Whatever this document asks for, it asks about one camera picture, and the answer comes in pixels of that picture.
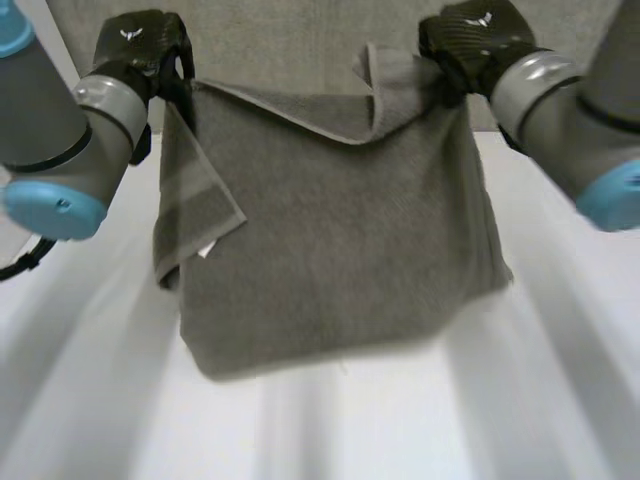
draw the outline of silver metal ring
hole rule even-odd
[[[73,90],[78,105],[90,107],[114,118],[138,143],[147,124],[147,109],[138,94],[126,83],[105,75],[89,75]]]
[[[578,76],[578,67],[570,59],[556,52],[532,53],[502,75],[491,96],[491,110],[511,138],[519,140],[520,123],[535,101],[559,83]]]

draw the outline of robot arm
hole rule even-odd
[[[450,105],[487,97],[508,143],[530,156],[598,228],[640,226],[640,2],[624,0],[582,77],[538,47],[508,0],[470,0],[420,24],[421,53]]]
[[[182,60],[184,80],[176,59]],[[95,68],[69,92],[11,0],[0,0],[0,162],[9,216],[52,240],[98,230],[129,164],[150,150],[149,100],[179,103],[189,123],[191,44],[175,14],[108,20]]]

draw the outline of gray towel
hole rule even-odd
[[[356,70],[371,96],[197,82],[197,139],[167,111],[156,275],[209,376],[433,334],[508,282],[437,66],[370,45]]]

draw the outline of white table surface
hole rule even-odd
[[[99,234],[0,285],[0,480],[640,478],[640,235],[477,134],[514,274],[420,347],[225,383],[153,282],[159,145]]]

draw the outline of white tag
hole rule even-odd
[[[209,252],[211,250],[213,250],[213,247],[216,246],[216,242],[217,242],[217,240],[214,240],[213,242],[211,242],[206,247],[201,248],[200,250],[198,250],[198,255],[200,255],[202,258],[207,258],[207,255],[209,255]]]

